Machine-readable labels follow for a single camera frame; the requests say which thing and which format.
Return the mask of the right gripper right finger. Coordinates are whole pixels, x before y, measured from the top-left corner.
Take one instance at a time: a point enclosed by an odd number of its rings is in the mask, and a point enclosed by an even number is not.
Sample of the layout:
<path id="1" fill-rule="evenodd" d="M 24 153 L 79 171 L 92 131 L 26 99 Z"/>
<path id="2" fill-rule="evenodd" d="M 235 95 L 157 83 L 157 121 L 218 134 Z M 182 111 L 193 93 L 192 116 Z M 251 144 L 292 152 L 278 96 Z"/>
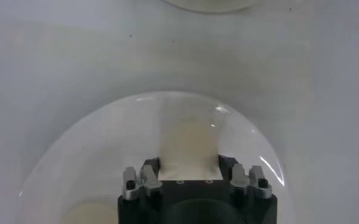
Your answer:
<path id="1" fill-rule="evenodd" d="M 233 190 L 255 194 L 256 198 L 265 200 L 272 197 L 272 186 L 265 178 L 262 166 L 252 166 L 249 173 L 235 158 L 218 155 L 218 166 L 222 179 L 229 182 Z"/>

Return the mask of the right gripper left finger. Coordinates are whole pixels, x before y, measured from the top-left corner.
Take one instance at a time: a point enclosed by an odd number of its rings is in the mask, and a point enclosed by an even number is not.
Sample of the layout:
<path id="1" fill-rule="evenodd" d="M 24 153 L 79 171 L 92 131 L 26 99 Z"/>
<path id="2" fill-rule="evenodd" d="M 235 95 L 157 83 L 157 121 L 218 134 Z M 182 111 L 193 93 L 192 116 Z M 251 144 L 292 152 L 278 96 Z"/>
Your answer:
<path id="1" fill-rule="evenodd" d="M 134 167 L 126 167 L 123 172 L 123 199 L 137 200 L 142 195 L 153 197 L 162 194 L 163 183 L 158 179 L 160 160 L 147 159 L 139 174 Z"/>

